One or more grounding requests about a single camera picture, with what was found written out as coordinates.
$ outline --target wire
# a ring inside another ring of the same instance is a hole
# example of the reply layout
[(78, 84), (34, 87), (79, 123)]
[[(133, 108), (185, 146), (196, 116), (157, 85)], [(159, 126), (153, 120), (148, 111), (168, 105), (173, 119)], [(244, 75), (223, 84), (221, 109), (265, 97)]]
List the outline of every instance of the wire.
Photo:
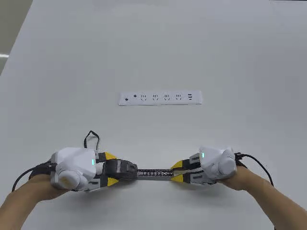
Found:
[(263, 164), (260, 163), (259, 160), (257, 160), (255, 157), (253, 157), (253, 156), (251, 156), (251, 155), (248, 155), (248, 154), (242, 154), (242, 157), (249, 157), (249, 158), (252, 158), (255, 162), (257, 162), (257, 163), (261, 166), (261, 168), (266, 172), (266, 174), (267, 174), (268, 177), (269, 177), (269, 180), (270, 180), (271, 185), (274, 187), (273, 180), (272, 180), (272, 178), (271, 178), (270, 173), (269, 173), (268, 170), (263, 166)]
[(98, 134), (96, 134), (94, 131), (89, 131), (89, 133), (86, 135), (85, 139), (84, 139), (84, 142), (83, 142), (83, 145), (84, 145), (84, 148), (86, 149), (87, 148), (87, 138), (89, 137), (90, 134), (93, 134), (96, 138), (97, 138), (97, 143), (96, 143), (96, 150), (98, 150), (98, 145), (99, 145), (99, 141), (100, 141), (100, 137)]
[(14, 185), (13, 185), (12, 192), (15, 191), (16, 185), (17, 185), (17, 183), (20, 181), (20, 179), (21, 179), (24, 175), (26, 175), (27, 173), (33, 171), (35, 168), (36, 168), (36, 167), (33, 167), (33, 168), (31, 168), (31, 169), (28, 169), (27, 171), (23, 172), (23, 173), (17, 178), (17, 180), (15, 181), (15, 183), (14, 183)]
[(51, 164), (40, 164), (37, 165), (31, 169), (28, 169), (27, 171), (23, 172), (15, 181), (15, 183), (13, 184), (13, 188), (12, 188), (12, 192), (15, 191), (17, 183), (20, 181), (20, 179), (25, 176), (27, 173), (31, 172), (31, 171), (35, 171), (35, 170), (40, 170), (40, 169), (49, 169), (50, 171), (55, 171), (57, 164), (51, 163)]

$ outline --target human hand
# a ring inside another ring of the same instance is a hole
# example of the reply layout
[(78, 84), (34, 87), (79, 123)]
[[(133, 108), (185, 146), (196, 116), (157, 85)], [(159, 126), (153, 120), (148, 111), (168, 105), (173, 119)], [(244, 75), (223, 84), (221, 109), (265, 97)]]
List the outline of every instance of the human hand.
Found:
[(50, 183), (50, 176), (40, 174), (32, 177), (27, 183), (21, 186), (16, 192), (32, 192), (37, 196), (38, 201), (51, 200), (68, 192), (66, 189), (57, 189)]
[(235, 189), (237, 191), (247, 190), (248, 184), (253, 181), (254, 176), (257, 176), (252, 171), (245, 167), (237, 166), (236, 173), (234, 176), (220, 180), (219, 183), (226, 185), (229, 188)]

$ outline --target black strap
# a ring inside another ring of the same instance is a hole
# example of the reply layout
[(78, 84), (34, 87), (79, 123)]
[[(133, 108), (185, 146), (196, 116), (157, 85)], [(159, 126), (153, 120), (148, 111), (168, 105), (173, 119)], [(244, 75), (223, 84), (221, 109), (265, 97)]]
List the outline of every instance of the black strap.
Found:
[(96, 150), (98, 150), (98, 144), (99, 144), (100, 138), (99, 138), (98, 134), (96, 134), (94, 131), (90, 131), (90, 132), (86, 135), (86, 137), (85, 137), (85, 139), (84, 139), (84, 142), (83, 142), (84, 148), (87, 148), (87, 138), (88, 138), (91, 134), (93, 134), (95, 137), (97, 137)]
[(236, 160), (236, 165), (237, 166), (243, 166), (244, 168), (247, 168), (245, 164), (243, 164), (241, 161)]

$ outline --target electrical outlet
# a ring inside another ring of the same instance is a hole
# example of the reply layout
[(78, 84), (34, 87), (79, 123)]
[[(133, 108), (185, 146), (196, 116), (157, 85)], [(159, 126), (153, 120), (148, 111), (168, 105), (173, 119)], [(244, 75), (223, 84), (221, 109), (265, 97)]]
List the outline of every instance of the electrical outlet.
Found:
[(122, 92), (119, 105), (202, 104), (201, 91)]

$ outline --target white tabletop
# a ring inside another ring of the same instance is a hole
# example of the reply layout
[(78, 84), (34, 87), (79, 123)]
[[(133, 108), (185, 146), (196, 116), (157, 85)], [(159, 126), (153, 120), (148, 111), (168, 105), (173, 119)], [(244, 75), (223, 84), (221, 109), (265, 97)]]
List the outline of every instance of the white tabletop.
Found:
[[(0, 77), (0, 201), (21, 172), (92, 129), (101, 150), (139, 168), (232, 146), (307, 208), (306, 22), (304, 2), (34, 0)], [(204, 103), (117, 105), (122, 91), (163, 89), (202, 90)], [(272, 224), (245, 192), (136, 181), (42, 202), (24, 226), (159, 228)]]

